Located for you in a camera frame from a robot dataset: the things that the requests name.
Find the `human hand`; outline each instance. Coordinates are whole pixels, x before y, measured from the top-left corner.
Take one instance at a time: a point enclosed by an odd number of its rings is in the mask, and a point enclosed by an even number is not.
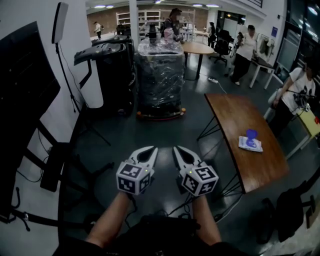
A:
[[[275,109],[277,108],[278,103],[279,103],[279,100],[277,98],[272,102],[272,105]]]

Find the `gray floor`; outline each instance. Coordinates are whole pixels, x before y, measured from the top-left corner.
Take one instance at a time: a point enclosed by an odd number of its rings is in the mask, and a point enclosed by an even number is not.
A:
[[[198,55],[192,54],[188,61],[189,68],[196,70]],[[172,147],[180,145],[186,147],[200,156],[208,165],[212,165],[218,173],[220,180],[214,193],[224,187],[236,173],[228,147],[221,132],[196,141],[196,137],[211,120],[213,114],[205,100],[204,93],[223,93],[218,84],[207,81],[207,76],[213,76],[219,80],[224,90],[230,94],[245,95],[255,104],[257,109],[264,114],[268,108],[268,98],[280,84],[272,78],[267,90],[264,90],[268,75],[261,71],[253,88],[249,88],[253,77],[255,66],[252,64],[248,74],[240,80],[241,85],[233,84],[228,77],[224,77],[225,66],[222,62],[214,64],[214,60],[203,57],[200,78],[198,81],[185,81],[182,91],[182,107],[186,108],[186,114],[181,118],[170,121],[139,121],[135,112],[129,118],[113,117],[94,123],[94,127],[105,136],[111,147],[107,146],[101,139],[92,133],[86,133],[78,139],[74,154],[80,154],[81,161],[91,171],[95,171],[107,162],[114,162],[113,170],[106,171],[100,176],[95,185],[95,196],[102,207],[93,202],[86,201],[69,212],[64,213],[64,219],[73,222],[82,222],[88,214],[101,214],[107,208],[114,196],[117,194],[116,171],[121,161],[126,160],[136,149],[155,145],[159,147],[159,153],[155,164],[155,181],[145,194],[137,197],[138,212],[132,214],[128,222],[136,224],[141,216],[152,214],[160,209],[171,211],[186,199],[186,194],[179,193],[176,177],[178,171],[172,157]],[[303,133],[299,120],[292,122],[282,133],[279,142],[287,154],[290,149],[298,144],[293,134]],[[275,242],[277,236],[265,245],[256,243],[253,219],[255,212],[261,208],[261,200],[268,197],[273,203],[278,196],[288,190],[300,185],[316,171],[320,165],[320,150],[316,141],[313,140],[306,148],[299,150],[288,160],[290,173],[288,176],[273,182],[272,184],[245,194],[233,211],[218,223],[222,239],[234,244],[239,249],[249,254],[261,254],[268,250]],[[72,167],[68,170],[68,176],[82,186],[86,185],[83,177]],[[306,201],[310,194],[318,195],[320,182],[317,182],[311,191],[304,194],[302,199]],[[70,202],[79,197],[80,194],[67,188],[64,200]],[[212,214],[222,213],[228,206],[233,204],[239,196],[231,196],[216,203],[211,203],[211,195],[208,196]],[[177,211],[173,217],[184,212]],[[66,229],[65,234],[80,239],[86,237],[82,230]],[[299,244],[291,250],[305,247],[303,235]]]

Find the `forearm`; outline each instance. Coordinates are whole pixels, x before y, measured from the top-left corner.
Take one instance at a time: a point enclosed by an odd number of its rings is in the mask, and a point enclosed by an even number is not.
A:
[[[276,100],[279,101],[282,97],[282,95],[284,95],[284,93],[289,90],[290,86],[293,84],[291,78],[288,79],[288,81],[285,83],[285,85],[282,87],[281,91],[276,95]]]
[[[210,211],[205,195],[198,197],[192,202],[193,218],[201,228],[196,231],[197,236],[208,245],[221,242],[218,226]]]
[[[129,204],[130,200],[127,194],[119,192],[108,209],[95,223],[86,241],[101,248],[108,245],[118,235]]]

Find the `shelving unit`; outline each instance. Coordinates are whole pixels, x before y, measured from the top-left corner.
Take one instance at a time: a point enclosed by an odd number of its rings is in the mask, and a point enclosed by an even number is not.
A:
[[[170,15],[171,10],[157,9],[157,10],[139,10],[138,11],[138,23],[140,26],[143,24],[154,24],[156,27],[160,28],[161,24],[165,22],[166,17]],[[195,18],[196,10],[193,11],[182,11],[182,20],[180,23],[191,24],[192,30],[184,31],[182,34],[187,34],[187,40],[193,39],[194,29],[195,29]],[[116,23],[117,25],[130,25],[130,13],[116,13]]]

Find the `plastic wrap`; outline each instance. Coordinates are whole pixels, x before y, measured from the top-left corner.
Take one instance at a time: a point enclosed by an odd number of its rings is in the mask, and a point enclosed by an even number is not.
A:
[[[149,108],[180,107],[184,83],[184,51],[180,42],[141,41],[135,55],[138,102]]]

